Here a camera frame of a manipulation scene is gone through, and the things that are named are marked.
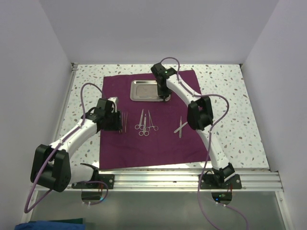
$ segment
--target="purple cloth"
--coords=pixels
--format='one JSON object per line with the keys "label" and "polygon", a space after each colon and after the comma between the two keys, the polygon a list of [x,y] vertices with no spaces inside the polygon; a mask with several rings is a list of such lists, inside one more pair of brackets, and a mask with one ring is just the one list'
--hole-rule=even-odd
{"label": "purple cloth", "polygon": [[[200,93],[197,77],[193,70],[180,72],[182,79]],[[130,99],[130,86],[133,80],[154,80],[153,74],[118,75],[105,77],[103,93],[107,98],[118,97],[118,109],[128,113],[127,133],[101,131],[100,138],[100,169],[141,167],[165,164],[179,164],[204,161],[207,150],[195,130],[189,125],[179,132],[180,116],[182,123],[187,120],[187,106],[172,93],[170,101],[135,102]],[[147,114],[146,124],[149,125],[148,110],[153,124],[158,131],[150,130],[149,136],[139,136],[134,127]]]}

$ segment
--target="white wall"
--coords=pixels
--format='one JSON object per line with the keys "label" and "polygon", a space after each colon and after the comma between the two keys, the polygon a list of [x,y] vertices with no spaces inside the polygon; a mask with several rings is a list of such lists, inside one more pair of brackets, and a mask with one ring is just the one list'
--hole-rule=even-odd
{"label": "white wall", "polygon": [[0,1],[0,229],[19,224],[36,147],[51,141],[70,63],[36,0]]}
{"label": "white wall", "polygon": [[70,61],[243,63],[278,0],[40,0]]}
{"label": "white wall", "polygon": [[280,0],[243,65],[270,167],[279,170],[297,230],[307,208],[307,1]]}

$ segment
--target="stainless steel tray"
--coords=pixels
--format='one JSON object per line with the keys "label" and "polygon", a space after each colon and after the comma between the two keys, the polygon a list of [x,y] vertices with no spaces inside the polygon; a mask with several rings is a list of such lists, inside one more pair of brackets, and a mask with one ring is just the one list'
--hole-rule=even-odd
{"label": "stainless steel tray", "polygon": [[130,99],[137,102],[162,102],[158,96],[155,80],[134,80],[131,82]]}

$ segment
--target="table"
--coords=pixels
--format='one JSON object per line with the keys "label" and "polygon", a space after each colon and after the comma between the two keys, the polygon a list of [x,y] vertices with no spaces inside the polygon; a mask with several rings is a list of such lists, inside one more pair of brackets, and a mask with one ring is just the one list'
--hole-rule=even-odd
{"label": "table", "polygon": [[[152,64],[142,65],[78,65],[72,83],[68,103],[59,136],[63,136],[82,116],[80,88],[86,82],[92,82],[102,88],[106,76],[119,74],[149,73]],[[248,98],[239,65],[182,65],[181,70],[194,70],[198,78],[201,93],[217,93],[225,96],[230,103],[228,115],[214,128],[225,155],[234,168],[269,169],[263,149],[257,123]],[[100,92],[91,86],[84,89],[85,108],[96,105]],[[212,98],[215,119],[225,110],[225,103],[220,98]],[[99,166],[100,133],[88,139],[71,158],[71,165],[88,163]],[[203,162],[190,162],[163,166],[139,167],[137,169],[198,169]]]}

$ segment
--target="white robotic arm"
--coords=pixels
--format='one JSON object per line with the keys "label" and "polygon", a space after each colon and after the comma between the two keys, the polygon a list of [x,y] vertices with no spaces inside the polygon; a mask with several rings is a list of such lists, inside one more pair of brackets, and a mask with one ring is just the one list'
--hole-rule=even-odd
{"label": "white robotic arm", "polygon": [[108,100],[99,99],[97,106],[85,114],[85,120],[81,119],[66,135],[49,146],[40,145],[37,147],[31,172],[31,181],[35,180],[44,161],[59,144],[60,147],[43,170],[37,184],[57,192],[62,192],[69,184],[95,181],[98,176],[98,169],[96,167],[89,164],[71,167],[70,158],[88,138],[100,130],[119,131],[122,129],[120,111],[117,110],[117,104],[118,99],[116,97],[109,98]]}
{"label": "white robotic arm", "polygon": [[[196,130],[208,149],[209,134],[204,131],[207,126],[213,125],[213,112],[208,96],[202,96],[183,81],[173,69],[166,69],[161,63],[151,68],[157,81],[158,95],[165,100],[171,92],[176,93],[188,107],[187,121],[189,126]],[[210,159],[213,166],[214,180],[219,186],[223,185],[233,176],[235,170],[229,159],[225,156],[215,134],[211,133]]]}
{"label": "white robotic arm", "polygon": [[[197,100],[195,97],[196,95],[200,96],[199,93],[194,91],[193,89],[190,88],[188,84],[186,84],[182,78],[179,76],[179,80],[181,81],[182,84],[185,85],[186,88],[189,89],[190,92],[193,92],[191,94],[187,90],[185,90],[182,85],[178,82],[177,80],[177,75],[174,74],[170,76],[166,80],[166,85],[167,87],[173,91],[175,94],[177,94],[181,100],[188,106],[192,101]],[[204,145],[206,148],[209,146],[209,135],[204,131],[204,130],[196,130],[199,136],[201,137]],[[212,134],[212,143],[211,143],[211,150],[210,150],[210,159],[212,163],[212,167],[219,170],[220,168],[225,168],[229,164],[228,158],[225,156],[219,142],[217,141],[217,138],[214,134]]]}

